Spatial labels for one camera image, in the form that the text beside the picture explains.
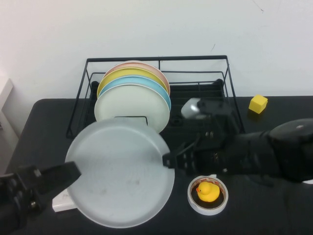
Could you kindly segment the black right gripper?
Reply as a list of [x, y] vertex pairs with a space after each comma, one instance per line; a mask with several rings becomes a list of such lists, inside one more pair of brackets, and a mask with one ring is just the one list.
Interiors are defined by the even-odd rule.
[[210, 175], [227, 172], [228, 156], [236, 145], [239, 126], [233, 116], [216, 115], [202, 120], [204, 126], [191, 143], [162, 156], [169, 169], [183, 169], [189, 175]]

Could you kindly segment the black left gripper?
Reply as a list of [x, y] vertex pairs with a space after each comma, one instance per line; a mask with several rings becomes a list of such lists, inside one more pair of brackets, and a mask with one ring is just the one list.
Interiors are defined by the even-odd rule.
[[56, 196], [71, 186], [81, 172], [75, 162], [47, 168], [21, 167], [0, 177], [0, 206], [9, 207], [18, 216], [41, 213], [46, 203], [39, 196]]

